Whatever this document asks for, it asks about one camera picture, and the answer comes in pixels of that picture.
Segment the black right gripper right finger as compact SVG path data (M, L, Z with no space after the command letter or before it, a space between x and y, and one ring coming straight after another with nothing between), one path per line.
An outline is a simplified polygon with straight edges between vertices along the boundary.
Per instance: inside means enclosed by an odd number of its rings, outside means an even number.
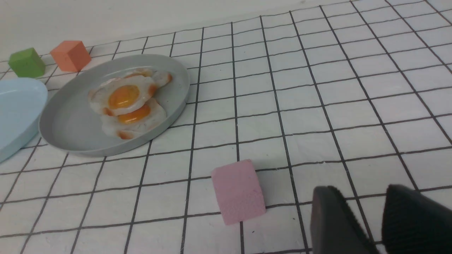
M450 254L452 211L406 186L389 185L382 243L389 254Z

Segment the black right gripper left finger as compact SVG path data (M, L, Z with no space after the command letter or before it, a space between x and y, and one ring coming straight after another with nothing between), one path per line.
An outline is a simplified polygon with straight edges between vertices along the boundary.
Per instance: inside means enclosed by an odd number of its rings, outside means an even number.
M310 235L313 254L379 254L342 193L333 186L313 190Z

